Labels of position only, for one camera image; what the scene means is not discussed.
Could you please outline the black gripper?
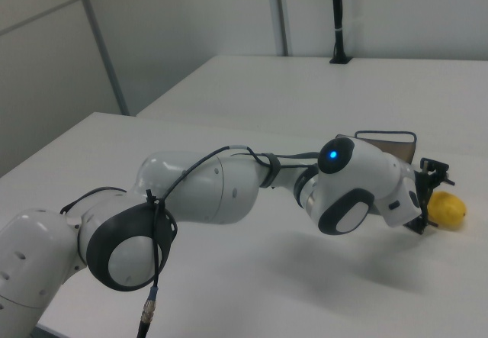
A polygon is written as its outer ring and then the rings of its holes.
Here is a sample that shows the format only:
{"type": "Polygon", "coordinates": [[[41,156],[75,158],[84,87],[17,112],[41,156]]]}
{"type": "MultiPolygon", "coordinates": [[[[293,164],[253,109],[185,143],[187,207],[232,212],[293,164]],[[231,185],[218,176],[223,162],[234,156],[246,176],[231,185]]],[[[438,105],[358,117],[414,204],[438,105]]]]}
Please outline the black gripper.
{"type": "Polygon", "coordinates": [[[454,185],[449,179],[449,165],[438,160],[421,158],[420,171],[415,171],[416,195],[421,208],[421,214],[406,223],[406,227],[417,234],[423,234],[427,227],[438,228],[438,223],[429,219],[428,203],[432,195],[431,185],[446,183],[454,185]]]}

